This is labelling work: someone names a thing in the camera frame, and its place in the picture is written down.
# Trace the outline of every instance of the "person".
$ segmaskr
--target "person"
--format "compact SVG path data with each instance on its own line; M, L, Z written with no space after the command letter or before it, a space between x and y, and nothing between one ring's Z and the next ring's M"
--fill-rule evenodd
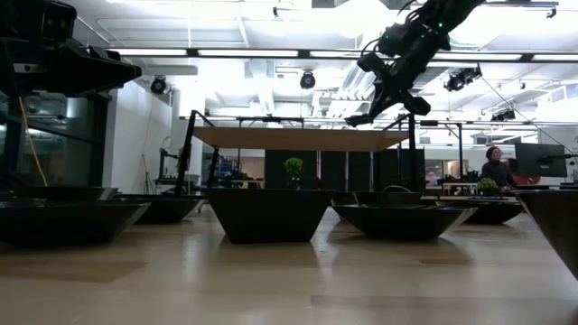
M519 176L517 175L517 159L508 158L509 172L512 174L517 185L536 185L540 182L540 176Z
M481 167L481 178L494 180L503 191L515 189L516 181L509 172L508 166L501 161L502 151L498 147L491 147L486 152L486 158L488 162Z

